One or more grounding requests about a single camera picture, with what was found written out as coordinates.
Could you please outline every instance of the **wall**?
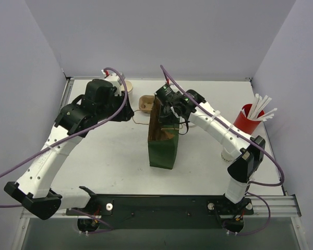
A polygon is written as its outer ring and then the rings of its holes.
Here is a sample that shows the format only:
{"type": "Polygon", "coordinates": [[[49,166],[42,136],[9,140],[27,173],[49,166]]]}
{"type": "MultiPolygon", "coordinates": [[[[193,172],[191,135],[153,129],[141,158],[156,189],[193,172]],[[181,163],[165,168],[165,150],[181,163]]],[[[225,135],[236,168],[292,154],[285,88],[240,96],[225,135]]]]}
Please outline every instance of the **wall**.
{"type": "Polygon", "coordinates": [[[295,0],[26,0],[68,76],[252,77],[295,0]]]}
{"type": "MultiPolygon", "coordinates": [[[[65,77],[23,0],[0,0],[0,173],[40,150],[50,132],[65,77]]],[[[0,180],[4,191],[26,166],[0,180]]],[[[21,209],[0,209],[0,249],[10,249],[21,209]]]]}
{"type": "Polygon", "coordinates": [[[313,0],[297,0],[253,81],[279,110],[267,130],[313,249],[313,0]]]}

